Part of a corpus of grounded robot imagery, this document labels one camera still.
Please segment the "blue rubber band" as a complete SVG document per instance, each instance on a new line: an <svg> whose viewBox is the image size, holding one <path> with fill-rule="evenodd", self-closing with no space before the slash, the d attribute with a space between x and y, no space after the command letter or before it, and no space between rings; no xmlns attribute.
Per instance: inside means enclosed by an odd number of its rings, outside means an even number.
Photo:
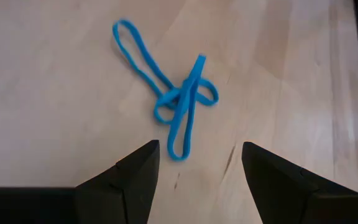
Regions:
<svg viewBox="0 0 358 224"><path fill-rule="evenodd" d="M205 98L198 93L198 87L200 85L201 73L203 71L205 60L206 58L204 56L198 56L194 67L192 68L188 78L183 82L178 94L179 102L170 124L167 141L168 154L174 161L184 161L190 155L191 134L193 130L196 107L195 104L197 100L201 100L202 103L205 103ZM188 116L184 134L183 153L178 156L174 150L174 143L186 112L188 113Z"/></svg>
<svg viewBox="0 0 358 224"><path fill-rule="evenodd" d="M179 113L180 115L184 115L187 110L189 109L189 105L191 102L190 98L190 91L185 90L186 87L185 80L181 88L173 87L172 89L168 90L166 93L162 93L160 89L156 86L154 82L152 82L151 87L152 90L157 95L157 101L154 106L154 117L157 121L163 124L172 124L173 121L179 121L179 119L164 119L159 114L158 110L160 107L164 106L170 110L173 110L174 113ZM213 106L219 101L219 93L217 88L211 83L209 80L201 78L198 82L200 87L206 88L212 94L213 99L210 100L206 96L201 93L196 93L194 97L194 101L199 101L201 104L206 106Z"/></svg>
<svg viewBox="0 0 358 224"><path fill-rule="evenodd" d="M141 37L140 32L137 30L135 25L126 19L119 19L117 22L114 23L112 26L112 34L113 37L121 50L123 56L126 58L126 60L129 62L129 65L134 69L134 71L151 87L153 92L161 98L163 96L163 93L161 90L157 87L157 85L153 82L153 80L143 71L141 70L135 63L134 59L128 52L128 50L124 47L124 45L121 42L120 35L119 35L119 26L124 26L132 35L134 42L138 46L140 50L140 54L143 56L144 61L146 64L150 67L151 71L157 76L157 78L165 84L169 90L173 90L172 92L172 101L177 102L178 96L173 95L174 93L178 93L177 88L173 85L173 83L163 74L155 60L150 55L149 51L147 50L144 41Z"/></svg>

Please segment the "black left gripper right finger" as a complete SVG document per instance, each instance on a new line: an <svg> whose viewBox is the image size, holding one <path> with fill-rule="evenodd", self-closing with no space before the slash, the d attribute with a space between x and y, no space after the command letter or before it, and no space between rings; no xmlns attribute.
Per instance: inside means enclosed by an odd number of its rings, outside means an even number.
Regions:
<svg viewBox="0 0 358 224"><path fill-rule="evenodd" d="M358 224L358 192L252 142L242 164L263 224Z"/></svg>

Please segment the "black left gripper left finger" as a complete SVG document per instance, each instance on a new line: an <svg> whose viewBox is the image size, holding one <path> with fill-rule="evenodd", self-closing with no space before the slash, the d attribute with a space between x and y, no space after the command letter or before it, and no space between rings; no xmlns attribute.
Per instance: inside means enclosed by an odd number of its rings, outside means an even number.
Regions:
<svg viewBox="0 0 358 224"><path fill-rule="evenodd" d="M75 188L80 224L147 224L158 182L154 139Z"/></svg>

